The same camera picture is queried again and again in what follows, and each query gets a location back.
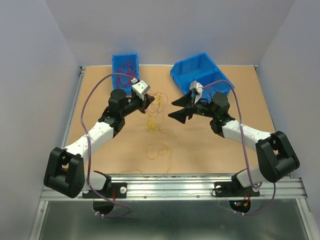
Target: blue tray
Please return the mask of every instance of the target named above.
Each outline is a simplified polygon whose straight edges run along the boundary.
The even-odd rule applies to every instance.
[[[189,91],[190,83],[193,81],[206,86],[218,80],[226,80],[232,85],[233,89],[235,88],[205,52],[176,62],[170,71],[170,75],[183,94]],[[230,90],[231,88],[227,83],[220,82],[204,89],[202,97],[211,102],[211,96],[216,92],[228,95]]]
[[[139,79],[139,63],[137,53],[112,55],[112,73],[128,74]],[[123,89],[127,95],[131,94],[130,78],[125,76],[112,76],[113,89]]]

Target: plywood board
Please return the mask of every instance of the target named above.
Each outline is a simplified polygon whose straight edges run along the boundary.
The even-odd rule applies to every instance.
[[[210,118],[194,115],[186,124],[169,118],[168,113],[179,110],[170,103],[182,96],[170,77],[171,66],[140,66],[140,78],[146,81],[151,90],[163,92],[168,96],[161,129],[152,133],[147,127],[147,116],[139,111],[125,118],[125,126],[112,140],[108,141],[92,157],[92,169],[104,173],[131,171],[139,174],[204,174],[236,173],[245,166],[244,154],[240,143],[215,135],[209,125]],[[220,66],[220,69],[235,85],[239,99],[243,123],[250,127],[273,132],[269,111],[253,66]],[[80,124],[80,113],[89,92],[96,83],[112,72],[110,66],[89,66],[86,68],[76,109],[69,132],[68,144],[84,134]],[[108,105],[112,91],[111,78],[105,80],[94,92],[84,113],[84,122],[91,128]],[[229,113],[239,119],[235,98],[228,96]],[[151,143],[165,144],[172,150],[156,159],[146,157],[146,148]],[[154,158],[164,147],[161,144],[149,146],[148,156]],[[256,153],[248,149],[250,165],[257,164]]]

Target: gray wall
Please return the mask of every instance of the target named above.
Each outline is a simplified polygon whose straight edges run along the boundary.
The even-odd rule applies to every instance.
[[[294,0],[46,0],[82,66],[138,52],[173,64],[207,52],[221,65],[258,64]]]
[[[43,0],[0,7],[0,239],[29,239],[79,67]]]
[[[320,227],[320,1],[296,0],[263,56],[258,77],[277,130],[300,159],[309,207]]]

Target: metal frame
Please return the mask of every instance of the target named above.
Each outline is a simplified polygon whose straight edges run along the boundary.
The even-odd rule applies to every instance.
[[[159,176],[111,174],[112,182],[126,182],[126,198],[121,201],[204,201],[234,200],[234,197],[213,197],[211,191],[215,182],[230,181],[232,174],[168,174]],[[271,199],[274,193],[272,183],[266,182],[260,188],[260,197],[252,199]],[[286,177],[276,183],[276,199],[305,199],[307,194],[301,179]],[[76,198],[69,198],[57,191],[45,187],[41,201],[92,201],[83,199],[80,193]]]
[[[81,67],[78,86],[73,100],[72,110],[62,142],[62,147],[67,144],[69,131],[73,122],[73,116],[77,105],[80,89],[86,72],[86,67]],[[127,198],[121,201],[216,201],[234,200],[235,198],[217,198],[211,196],[215,182],[230,181],[233,174],[111,174],[112,182],[127,183]],[[273,184],[266,182],[260,188],[260,197],[252,199],[271,199]],[[307,235],[311,240],[320,240],[313,217],[307,207],[307,194],[301,179],[292,179],[289,176],[276,183],[276,199],[296,199]],[[37,240],[40,237],[49,201],[92,201],[83,199],[82,194],[76,198],[69,198],[44,187],[40,197],[38,210],[30,239]]]

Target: bolt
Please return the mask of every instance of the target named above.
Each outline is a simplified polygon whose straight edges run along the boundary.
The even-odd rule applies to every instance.
[[[214,190],[217,192],[217,193],[221,193],[222,191],[220,190],[221,186],[218,185],[218,186],[215,186]]]
[[[125,194],[127,192],[127,188],[125,186],[120,187],[120,193]]]

